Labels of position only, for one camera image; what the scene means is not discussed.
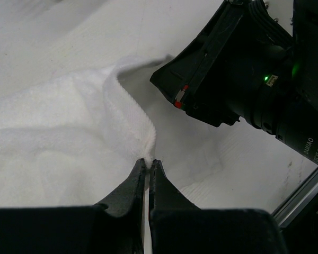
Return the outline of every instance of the white cloth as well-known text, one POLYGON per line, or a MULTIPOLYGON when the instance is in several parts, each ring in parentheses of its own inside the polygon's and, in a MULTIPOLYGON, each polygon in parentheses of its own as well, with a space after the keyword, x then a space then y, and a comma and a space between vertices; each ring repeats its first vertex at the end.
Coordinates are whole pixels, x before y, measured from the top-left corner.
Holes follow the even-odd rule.
POLYGON ((124 58, 0 99, 0 206, 94 204, 136 159, 151 165, 155 129, 117 75, 124 58))

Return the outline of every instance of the towel fold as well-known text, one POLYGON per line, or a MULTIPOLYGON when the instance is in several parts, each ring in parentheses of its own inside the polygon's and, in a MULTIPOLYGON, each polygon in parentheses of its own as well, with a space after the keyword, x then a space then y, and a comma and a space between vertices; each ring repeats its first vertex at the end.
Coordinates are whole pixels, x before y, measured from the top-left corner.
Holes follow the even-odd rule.
POLYGON ((150 63, 124 58, 0 99, 0 206, 93 204, 136 159, 151 165, 155 128, 118 82, 150 63))

